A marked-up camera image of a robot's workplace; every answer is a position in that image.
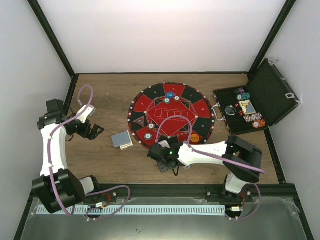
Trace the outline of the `teal poker chip stack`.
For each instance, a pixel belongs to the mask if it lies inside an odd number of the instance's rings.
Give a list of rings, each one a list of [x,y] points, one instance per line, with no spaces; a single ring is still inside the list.
[[[147,140],[147,141],[151,140],[152,137],[153,137],[153,136],[152,136],[152,134],[151,134],[150,132],[147,132],[147,133],[144,135],[144,139]]]

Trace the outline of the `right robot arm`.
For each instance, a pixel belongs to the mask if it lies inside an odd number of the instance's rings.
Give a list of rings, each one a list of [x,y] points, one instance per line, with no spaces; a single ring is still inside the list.
[[[225,177],[222,195],[229,202],[240,196],[247,184],[256,184],[262,170],[263,152],[258,147],[238,136],[229,136],[226,141],[194,145],[188,141],[169,144],[166,140],[153,144],[147,157],[156,161],[165,170],[177,176],[179,169],[193,165],[219,165],[229,170]]]

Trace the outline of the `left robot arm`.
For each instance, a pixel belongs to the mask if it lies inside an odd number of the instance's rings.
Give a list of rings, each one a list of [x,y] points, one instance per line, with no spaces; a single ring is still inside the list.
[[[64,211],[85,200],[97,202],[102,196],[98,180],[93,176],[78,179],[68,168],[66,138],[75,134],[94,140],[104,129],[88,119],[95,112],[92,105],[67,116],[66,103],[52,99],[46,102],[47,113],[40,117],[37,127],[43,140],[43,163],[40,177],[32,181],[32,190],[50,213]]]

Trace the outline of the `blue small blind button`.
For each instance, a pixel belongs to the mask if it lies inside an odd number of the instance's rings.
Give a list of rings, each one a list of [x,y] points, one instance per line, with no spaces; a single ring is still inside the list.
[[[168,99],[172,99],[175,97],[175,93],[172,92],[172,91],[168,91],[165,96],[168,98]]]

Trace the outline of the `brown poker chip stack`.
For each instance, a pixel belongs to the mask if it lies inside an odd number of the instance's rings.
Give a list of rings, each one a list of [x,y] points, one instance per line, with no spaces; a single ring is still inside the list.
[[[154,129],[154,128],[155,128],[155,125],[154,125],[153,123],[150,123],[150,124],[148,125],[148,128],[149,128],[149,129]]]

